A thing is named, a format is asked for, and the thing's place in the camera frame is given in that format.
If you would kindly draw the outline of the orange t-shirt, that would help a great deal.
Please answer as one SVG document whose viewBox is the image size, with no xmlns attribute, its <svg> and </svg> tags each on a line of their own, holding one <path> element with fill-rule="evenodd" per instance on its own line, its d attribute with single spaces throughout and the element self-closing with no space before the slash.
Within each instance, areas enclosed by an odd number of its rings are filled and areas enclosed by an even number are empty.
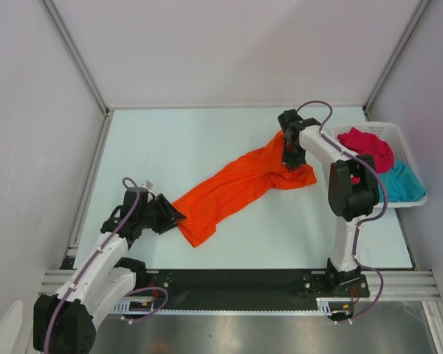
<svg viewBox="0 0 443 354">
<path fill-rule="evenodd" d="M 217 224 L 258 200 L 267 191 L 293 190 L 317 183 L 310 165 L 293 171 L 282 162 L 284 134 L 279 131 L 264 147 L 227 164 L 174 202 L 186 219 L 179 230 L 196 248 L 215 232 Z"/>
</svg>

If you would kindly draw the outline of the red t-shirt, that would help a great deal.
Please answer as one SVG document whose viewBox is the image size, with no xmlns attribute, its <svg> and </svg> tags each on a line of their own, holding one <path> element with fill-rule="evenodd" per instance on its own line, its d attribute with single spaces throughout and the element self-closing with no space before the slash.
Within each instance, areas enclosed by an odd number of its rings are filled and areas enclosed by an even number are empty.
<svg viewBox="0 0 443 354">
<path fill-rule="evenodd" d="M 376 171 L 379 174 L 387 173 L 394 166 L 394 154 L 387 142 L 372 133 L 362 132 L 351 128 L 346 133 L 337 135 L 337 139 L 344 147 L 358 155 L 370 155 L 374 158 Z"/>
</svg>

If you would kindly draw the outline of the white plastic laundry basket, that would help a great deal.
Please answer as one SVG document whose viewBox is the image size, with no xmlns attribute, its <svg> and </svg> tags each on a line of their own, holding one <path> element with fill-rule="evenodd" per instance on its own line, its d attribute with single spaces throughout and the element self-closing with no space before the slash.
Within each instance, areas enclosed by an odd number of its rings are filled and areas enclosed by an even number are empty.
<svg viewBox="0 0 443 354">
<path fill-rule="evenodd" d="M 427 201 L 427 192 L 418 176 L 410 149 L 400 129 L 386 122 L 361 122 L 335 125 L 332 136 L 344 147 L 374 158 L 394 209 L 419 207 Z"/>
</svg>

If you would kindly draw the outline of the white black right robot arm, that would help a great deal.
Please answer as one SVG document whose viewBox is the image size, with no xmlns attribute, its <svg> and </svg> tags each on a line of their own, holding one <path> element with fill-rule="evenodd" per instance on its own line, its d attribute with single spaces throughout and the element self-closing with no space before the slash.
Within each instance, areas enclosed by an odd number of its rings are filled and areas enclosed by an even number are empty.
<svg viewBox="0 0 443 354">
<path fill-rule="evenodd" d="M 284 111 L 278 122 L 284 133 L 282 162 L 288 170 L 304 166 L 307 153 L 329 168 L 328 203 L 337 225 L 333 253 L 318 290 L 348 296 L 361 283 L 357 256 L 360 229 L 380 199 L 374 159 L 341 147 L 323 132 L 320 122 L 301 118 L 295 109 Z"/>
</svg>

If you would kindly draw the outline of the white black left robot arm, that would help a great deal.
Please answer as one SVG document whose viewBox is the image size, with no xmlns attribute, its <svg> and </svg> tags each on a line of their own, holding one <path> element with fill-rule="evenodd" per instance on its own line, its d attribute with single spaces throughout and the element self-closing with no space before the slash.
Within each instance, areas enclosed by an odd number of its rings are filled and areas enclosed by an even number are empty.
<svg viewBox="0 0 443 354">
<path fill-rule="evenodd" d="M 126 296 L 162 295 L 145 317 L 168 301 L 166 286 L 151 283 L 145 263 L 126 255 L 146 229 L 158 235 L 186 217 L 164 195 L 145 187 L 129 187 L 100 228 L 100 236 L 84 263 L 52 295 L 42 294 L 33 308 L 32 340 L 41 353 L 89 353 L 97 329 Z"/>
</svg>

